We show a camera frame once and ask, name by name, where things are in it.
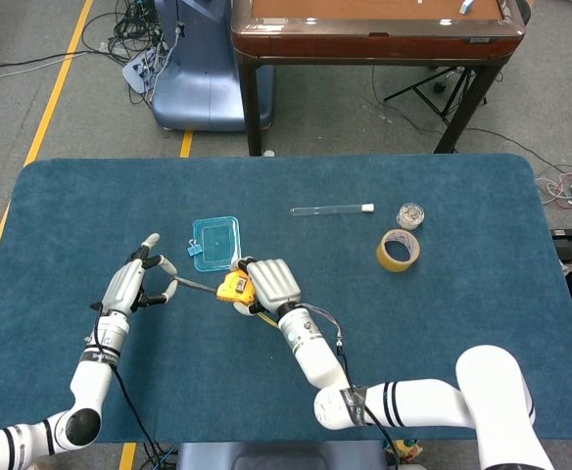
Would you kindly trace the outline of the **grey-blue robot torso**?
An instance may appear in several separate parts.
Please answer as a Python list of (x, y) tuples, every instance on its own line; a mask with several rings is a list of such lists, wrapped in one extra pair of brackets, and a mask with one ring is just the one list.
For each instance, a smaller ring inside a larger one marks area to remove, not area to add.
[(378, 441), (193, 443), (176, 470), (388, 470)]

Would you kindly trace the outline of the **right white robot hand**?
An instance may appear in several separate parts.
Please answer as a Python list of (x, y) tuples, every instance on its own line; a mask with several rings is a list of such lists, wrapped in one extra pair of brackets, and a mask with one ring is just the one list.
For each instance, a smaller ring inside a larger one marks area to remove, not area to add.
[(255, 260), (239, 258), (230, 264), (230, 271), (243, 270), (255, 290), (255, 303), (279, 318), (301, 300), (301, 289), (283, 259)]

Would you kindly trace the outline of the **black tripod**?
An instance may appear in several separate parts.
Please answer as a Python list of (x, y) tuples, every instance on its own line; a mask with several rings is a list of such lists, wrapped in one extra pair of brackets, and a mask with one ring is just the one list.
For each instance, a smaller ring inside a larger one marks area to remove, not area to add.
[(445, 125), (470, 91), (477, 71), (472, 68), (431, 68), (430, 74), (382, 99), (384, 105), (405, 94), (412, 93), (421, 100)]

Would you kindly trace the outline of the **yellow adhesive tape roll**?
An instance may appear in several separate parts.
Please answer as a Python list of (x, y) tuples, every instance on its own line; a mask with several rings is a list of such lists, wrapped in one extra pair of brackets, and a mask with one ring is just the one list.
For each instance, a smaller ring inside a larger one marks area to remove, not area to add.
[[(407, 260), (393, 258), (386, 249), (389, 242), (403, 245), (408, 252)], [(420, 244), (417, 238), (403, 229), (391, 229), (381, 238), (376, 248), (376, 258), (379, 264), (390, 272), (404, 272), (414, 265), (420, 256)]]

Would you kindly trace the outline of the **clear jar of paper clips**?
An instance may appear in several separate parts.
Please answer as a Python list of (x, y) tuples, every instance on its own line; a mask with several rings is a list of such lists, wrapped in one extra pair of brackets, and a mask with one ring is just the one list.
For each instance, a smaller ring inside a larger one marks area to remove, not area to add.
[(414, 230), (421, 225), (424, 217), (423, 207), (416, 203), (407, 203), (400, 207), (396, 222), (404, 230)]

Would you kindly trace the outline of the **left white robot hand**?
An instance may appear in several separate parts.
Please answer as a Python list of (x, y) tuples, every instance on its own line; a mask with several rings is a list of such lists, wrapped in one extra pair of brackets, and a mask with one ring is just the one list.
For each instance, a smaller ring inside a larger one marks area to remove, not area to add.
[[(90, 307), (102, 314), (120, 312), (126, 316), (138, 308), (164, 305), (177, 289), (176, 267), (163, 255), (150, 257), (150, 251), (160, 240), (159, 233), (152, 233), (133, 252), (126, 263), (113, 275), (102, 301)], [(148, 295), (144, 291), (143, 279), (148, 269), (160, 267), (170, 277), (167, 288), (158, 295)]]

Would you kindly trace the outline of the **yellow tape measure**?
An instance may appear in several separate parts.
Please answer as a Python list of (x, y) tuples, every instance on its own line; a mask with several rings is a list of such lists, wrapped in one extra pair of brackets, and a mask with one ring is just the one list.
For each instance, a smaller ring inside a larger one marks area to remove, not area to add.
[(181, 286), (207, 292), (220, 302), (233, 304), (242, 315), (258, 317), (268, 325), (278, 327), (277, 322), (265, 313), (265, 308), (257, 301), (251, 279), (242, 269), (228, 272), (217, 288), (179, 276), (174, 276), (173, 279)]

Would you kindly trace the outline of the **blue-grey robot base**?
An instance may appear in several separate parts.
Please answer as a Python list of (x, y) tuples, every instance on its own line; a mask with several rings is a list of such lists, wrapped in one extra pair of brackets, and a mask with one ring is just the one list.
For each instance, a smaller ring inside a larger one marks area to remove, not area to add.
[(231, 41), (231, 0), (154, 0), (172, 52), (151, 102), (159, 126), (242, 132), (245, 119)]

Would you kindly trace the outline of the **brown mahjong table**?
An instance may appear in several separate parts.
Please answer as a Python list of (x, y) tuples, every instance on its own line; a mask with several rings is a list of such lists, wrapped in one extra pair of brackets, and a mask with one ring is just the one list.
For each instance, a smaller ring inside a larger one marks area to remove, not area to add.
[(435, 149), (453, 151), (526, 23), (517, 0), (232, 0), (248, 151), (262, 154), (257, 70), (277, 65), (462, 67), (474, 79)]

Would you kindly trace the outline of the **glass test tube white cap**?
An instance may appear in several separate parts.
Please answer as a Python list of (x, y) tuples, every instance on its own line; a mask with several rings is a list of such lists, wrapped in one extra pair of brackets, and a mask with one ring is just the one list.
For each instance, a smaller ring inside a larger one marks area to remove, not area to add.
[(316, 216), (316, 215), (334, 215), (349, 213), (372, 213), (375, 205), (372, 203), (355, 204), (355, 205), (338, 205), (338, 206), (321, 206), (321, 207), (297, 207), (289, 209), (292, 216)]

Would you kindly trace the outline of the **white power strip with plugs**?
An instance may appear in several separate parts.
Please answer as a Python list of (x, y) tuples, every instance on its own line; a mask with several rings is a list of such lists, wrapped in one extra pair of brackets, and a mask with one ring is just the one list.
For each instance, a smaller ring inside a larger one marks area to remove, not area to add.
[(144, 94), (153, 88), (161, 68), (161, 57), (155, 48), (151, 48), (136, 55), (122, 68), (121, 73), (134, 92)]

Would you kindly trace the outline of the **yellow toy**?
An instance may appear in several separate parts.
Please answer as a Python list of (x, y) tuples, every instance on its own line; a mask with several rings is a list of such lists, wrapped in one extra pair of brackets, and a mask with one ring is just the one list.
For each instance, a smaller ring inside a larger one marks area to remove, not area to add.
[(418, 440), (393, 440), (391, 446), (386, 445), (385, 451), (389, 465), (408, 464), (423, 452), (423, 447)]

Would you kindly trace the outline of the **transparent blue plastic lid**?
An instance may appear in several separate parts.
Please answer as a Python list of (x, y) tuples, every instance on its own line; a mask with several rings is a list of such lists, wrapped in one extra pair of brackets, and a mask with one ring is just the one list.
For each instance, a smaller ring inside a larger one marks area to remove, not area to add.
[(192, 254), (199, 272), (228, 271), (233, 261), (241, 257), (238, 219), (234, 216), (196, 219), (192, 224), (192, 241), (201, 251)]

